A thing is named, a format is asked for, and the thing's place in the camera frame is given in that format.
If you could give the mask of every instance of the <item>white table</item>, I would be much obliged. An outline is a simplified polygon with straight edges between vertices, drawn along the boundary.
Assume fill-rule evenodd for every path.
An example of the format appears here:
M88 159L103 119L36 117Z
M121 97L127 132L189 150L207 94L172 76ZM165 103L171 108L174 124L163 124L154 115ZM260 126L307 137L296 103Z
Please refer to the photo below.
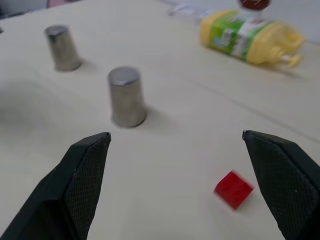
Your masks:
M0 22L0 233L71 144L109 131L89 240L283 239L241 136L281 136L319 163L319 50L306 46L300 78L258 69L202 49L195 26L138 1L85 0ZM78 70L53 70L43 34L53 24L70 26L86 61ZM121 65L141 70L150 108L134 129L110 121L106 76ZM231 170L255 186L236 212L212 194Z

